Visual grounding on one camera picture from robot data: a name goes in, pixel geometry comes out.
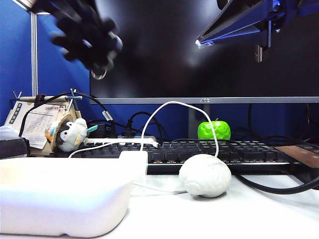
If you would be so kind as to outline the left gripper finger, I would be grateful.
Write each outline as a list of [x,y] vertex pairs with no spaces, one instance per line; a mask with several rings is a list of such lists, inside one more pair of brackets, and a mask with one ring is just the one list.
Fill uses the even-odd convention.
[[80,0],[36,0],[33,4],[33,13],[47,12],[57,19],[68,17],[76,23],[81,21],[77,10],[82,6]]
[[93,0],[73,0],[72,8],[75,10],[77,23],[93,23],[98,25],[101,20]]

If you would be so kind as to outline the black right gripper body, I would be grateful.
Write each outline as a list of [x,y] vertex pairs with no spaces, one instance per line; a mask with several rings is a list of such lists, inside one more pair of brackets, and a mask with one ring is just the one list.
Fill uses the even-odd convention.
[[272,32],[280,32],[281,28],[290,23],[298,13],[298,0],[268,0],[272,7],[265,19],[255,24],[259,27],[262,40],[255,45],[255,60],[263,61],[263,52],[271,47]]

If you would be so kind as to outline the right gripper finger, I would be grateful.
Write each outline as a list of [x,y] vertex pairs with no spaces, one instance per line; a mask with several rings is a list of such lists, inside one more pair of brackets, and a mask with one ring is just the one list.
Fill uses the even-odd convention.
[[268,13],[267,0],[230,0],[215,20],[262,21]]
[[205,47],[216,44],[251,44],[269,47],[270,22],[247,20],[214,20],[197,38],[195,44]]

